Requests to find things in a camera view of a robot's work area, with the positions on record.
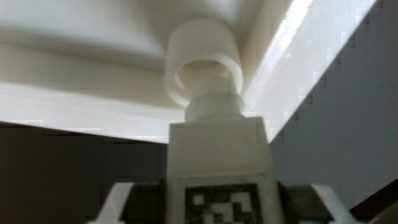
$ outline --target qr code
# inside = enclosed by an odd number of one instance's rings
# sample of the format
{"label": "qr code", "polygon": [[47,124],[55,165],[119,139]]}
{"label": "qr code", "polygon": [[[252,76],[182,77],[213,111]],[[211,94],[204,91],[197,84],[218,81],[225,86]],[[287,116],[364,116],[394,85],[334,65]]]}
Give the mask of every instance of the qr code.
{"label": "qr code", "polygon": [[262,224],[257,184],[186,187],[184,224]]}

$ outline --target black and white pattern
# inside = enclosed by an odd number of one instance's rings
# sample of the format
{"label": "black and white pattern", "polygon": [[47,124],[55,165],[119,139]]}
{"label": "black and white pattern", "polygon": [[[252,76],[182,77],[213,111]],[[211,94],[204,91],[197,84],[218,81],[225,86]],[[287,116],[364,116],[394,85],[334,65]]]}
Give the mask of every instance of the black and white pattern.
{"label": "black and white pattern", "polygon": [[184,224],[262,224],[257,184],[184,188]]}

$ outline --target white ceiling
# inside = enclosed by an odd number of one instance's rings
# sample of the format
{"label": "white ceiling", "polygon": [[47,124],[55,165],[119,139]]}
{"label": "white ceiling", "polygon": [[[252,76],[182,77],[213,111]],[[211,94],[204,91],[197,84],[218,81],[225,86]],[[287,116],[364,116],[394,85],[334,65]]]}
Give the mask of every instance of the white ceiling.
{"label": "white ceiling", "polygon": [[229,25],[245,114],[273,139],[374,0],[0,0],[0,120],[167,142],[182,108],[163,90],[165,43],[197,16]]}

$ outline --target gray wall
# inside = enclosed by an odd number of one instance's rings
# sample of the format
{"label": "gray wall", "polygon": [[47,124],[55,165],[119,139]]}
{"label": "gray wall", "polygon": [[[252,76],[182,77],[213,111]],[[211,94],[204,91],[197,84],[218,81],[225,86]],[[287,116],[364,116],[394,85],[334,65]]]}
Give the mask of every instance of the gray wall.
{"label": "gray wall", "polygon": [[0,127],[0,223],[83,224],[113,182],[163,177],[165,145]]}
{"label": "gray wall", "polygon": [[398,1],[378,1],[271,143],[278,179],[351,207],[398,178]]}

